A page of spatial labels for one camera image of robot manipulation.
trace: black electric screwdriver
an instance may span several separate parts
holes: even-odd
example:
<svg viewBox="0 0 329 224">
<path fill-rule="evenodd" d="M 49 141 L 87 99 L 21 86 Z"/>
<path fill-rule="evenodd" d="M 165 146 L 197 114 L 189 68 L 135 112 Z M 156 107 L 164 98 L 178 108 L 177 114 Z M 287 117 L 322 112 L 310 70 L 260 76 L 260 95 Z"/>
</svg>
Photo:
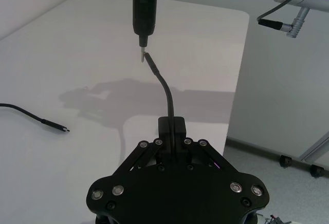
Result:
<svg viewBox="0 0 329 224">
<path fill-rule="evenodd" d="M 134 32 L 139 35 L 139 46 L 144 61 L 145 48 L 148 45 L 148 36 L 152 35 L 155 28 L 156 0 L 134 0 L 133 26 Z"/>
</svg>

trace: tabletop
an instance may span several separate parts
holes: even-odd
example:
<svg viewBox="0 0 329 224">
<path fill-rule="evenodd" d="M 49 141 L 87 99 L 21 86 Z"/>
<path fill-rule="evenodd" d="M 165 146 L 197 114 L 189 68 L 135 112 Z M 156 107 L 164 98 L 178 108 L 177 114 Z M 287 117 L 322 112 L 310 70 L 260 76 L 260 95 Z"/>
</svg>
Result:
<svg viewBox="0 0 329 224">
<path fill-rule="evenodd" d="M 132 0 L 67 0 L 0 41 L 0 222 L 91 224 L 90 185 L 157 137 L 166 95 L 140 61 Z M 249 16 L 158 0 L 147 51 L 187 136 L 223 153 Z"/>
</svg>

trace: black robotic gripper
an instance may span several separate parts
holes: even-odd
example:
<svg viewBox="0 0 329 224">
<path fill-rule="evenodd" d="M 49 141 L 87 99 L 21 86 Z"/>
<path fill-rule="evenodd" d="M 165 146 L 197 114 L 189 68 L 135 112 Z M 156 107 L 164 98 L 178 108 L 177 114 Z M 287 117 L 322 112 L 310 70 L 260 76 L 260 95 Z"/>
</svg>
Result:
<svg viewBox="0 0 329 224">
<path fill-rule="evenodd" d="M 262 181 L 238 172 L 207 140 L 187 138 L 184 118 L 174 124 L 174 149 L 161 117 L 159 138 L 139 142 L 111 176 L 93 183 L 86 201 L 96 224 L 256 224 L 269 202 Z"/>
</svg>

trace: silver screw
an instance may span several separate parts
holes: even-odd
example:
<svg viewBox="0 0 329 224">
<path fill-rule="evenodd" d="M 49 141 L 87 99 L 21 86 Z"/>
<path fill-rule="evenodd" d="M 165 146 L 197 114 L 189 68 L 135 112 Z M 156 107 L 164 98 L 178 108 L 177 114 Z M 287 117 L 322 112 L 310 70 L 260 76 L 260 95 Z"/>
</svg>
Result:
<svg viewBox="0 0 329 224">
<path fill-rule="evenodd" d="M 252 191 L 252 193 L 254 193 L 256 196 L 262 196 L 263 195 L 263 191 L 259 188 L 259 187 L 257 187 L 257 186 L 253 186 L 252 188 L 251 188 L 251 191 Z"/>
<path fill-rule="evenodd" d="M 207 145 L 207 142 L 205 140 L 201 140 L 200 143 L 199 143 L 201 146 L 206 146 Z"/>
<path fill-rule="evenodd" d="M 141 142 L 141 143 L 139 144 L 139 146 L 141 146 L 142 148 L 146 148 L 146 147 L 148 146 L 148 143 L 146 143 L 146 142 Z"/>
<path fill-rule="evenodd" d="M 160 139 L 155 140 L 155 144 L 156 144 L 156 145 L 162 145 L 162 140 L 160 140 Z"/>
<path fill-rule="evenodd" d="M 113 187 L 112 194 L 115 196 L 120 196 L 123 193 L 123 190 L 123 186 L 116 185 L 115 187 Z"/>
<path fill-rule="evenodd" d="M 185 139 L 184 140 L 184 144 L 191 144 L 191 143 L 192 143 L 191 139 Z"/>
<path fill-rule="evenodd" d="M 103 191 L 101 191 L 101 190 L 97 190 L 97 191 L 94 191 L 94 192 L 92 193 L 92 199 L 93 199 L 93 200 L 101 199 L 102 196 L 103 196 Z"/>
<path fill-rule="evenodd" d="M 242 186 L 239 183 L 233 182 L 231 185 L 231 190 L 236 192 L 236 193 L 240 193 L 242 191 Z"/>
</svg>

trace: black cable end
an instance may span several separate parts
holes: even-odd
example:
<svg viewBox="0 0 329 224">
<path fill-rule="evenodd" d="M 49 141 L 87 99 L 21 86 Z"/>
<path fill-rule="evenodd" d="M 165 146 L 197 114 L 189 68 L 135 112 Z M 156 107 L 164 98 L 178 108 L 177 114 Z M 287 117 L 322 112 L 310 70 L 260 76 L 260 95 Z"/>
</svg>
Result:
<svg viewBox="0 0 329 224">
<path fill-rule="evenodd" d="M 258 21 L 259 25 L 266 26 L 272 28 L 274 30 L 281 30 L 283 23 L 279 21 L 272 21 L 272 20 L 264 20 L 260 19 Z"/>
<path fill-rule="evenodd" d="M 57 124 L 57 123 L 54 123 L 54 122 L 51 122 L 49 120 L 43 119 L 43 120 L 41 120 L 41 123 L 45 124 L 45 125 L 48 125 L 48 126 L 51 126 L 52 128 L 55 128 L 57 130 L 61 130 L 62 132 L 69 132 L 70 131 L 69 129 L 67 129 L 67 127 L 62 126 L 62 125 Z"/>
<path fill-rule="evenodd" d="M 159 69 L 156 67 L 152 57 L 150 56 L 150 54 L 146 52 L 146 53 L 144 53 L 144 57 L 145 57 L 148 65 L 150 66 L 150 69 L 152 70 L 153 74 L 154 75 L 159 74 L 160 73 Z"/>
</svg>

